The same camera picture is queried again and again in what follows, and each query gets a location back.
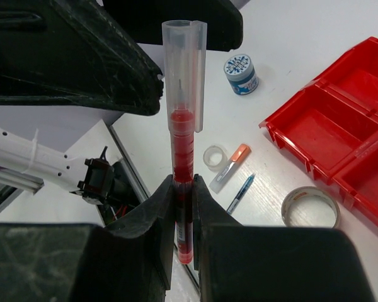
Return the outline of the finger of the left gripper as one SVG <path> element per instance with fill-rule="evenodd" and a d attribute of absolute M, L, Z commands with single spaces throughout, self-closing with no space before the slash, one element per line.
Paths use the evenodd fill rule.
<path fill-rule="evenodd" d="M 105 11 L 135 42 L 162 44 L 165 21 L 202 21 L 207 24 L 207 50 L 228 52 L 243 42 L 243 17 L 226 0 L 108 0 Z"/>
<path fill-rule="evenodd" d="M 0 1 L 0 105 L 159 112 L 161 70 L 96 1 Z"/>

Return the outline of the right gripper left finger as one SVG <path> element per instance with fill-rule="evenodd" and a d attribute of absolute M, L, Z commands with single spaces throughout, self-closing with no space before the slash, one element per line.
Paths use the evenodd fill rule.
<path fill-rule="evenodd" d="M 0 301 L 164 301 L 174 232 L 171 176 L 106 227 L 0 223 Z"/>

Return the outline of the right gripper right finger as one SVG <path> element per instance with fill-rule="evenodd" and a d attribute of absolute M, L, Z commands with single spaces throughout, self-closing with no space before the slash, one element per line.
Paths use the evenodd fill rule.
<path fill-rule="evenodd" d="M 332 228 L 244 226 L 193 182 L 202 301 L 373 301 L 351 240 Z"/>

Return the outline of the clear pen cap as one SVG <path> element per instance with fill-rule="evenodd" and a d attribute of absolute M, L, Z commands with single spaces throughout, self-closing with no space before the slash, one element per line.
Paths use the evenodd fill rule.
<path fill-rule="evenodd" d="M 174 112 L 190 114 L 190 131 L 203 130 L 207 24 L 172 20 L 162 23 L 164 83 L 168 126 Z"/>

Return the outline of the large grey tape roll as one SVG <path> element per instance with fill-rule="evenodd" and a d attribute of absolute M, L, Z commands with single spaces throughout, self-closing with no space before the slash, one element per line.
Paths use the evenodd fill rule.
<path fill-rule="evenodd" d="M 286 195 L 281 216 L 287 227 L 338 228 L 341 213 L 338 203 L 317 187 L 304 186 Z"/>

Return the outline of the red pen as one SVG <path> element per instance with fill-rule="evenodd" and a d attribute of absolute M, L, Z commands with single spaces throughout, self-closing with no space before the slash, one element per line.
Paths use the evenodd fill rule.
<path fill-rule="evenodd" d="M 195 118 L 181 79 L 178 81 L 176 103 L 170 114 L 170 122 L 178 259 L 182 264 L 189 264 L 193 259 L 192 186 Z"/>

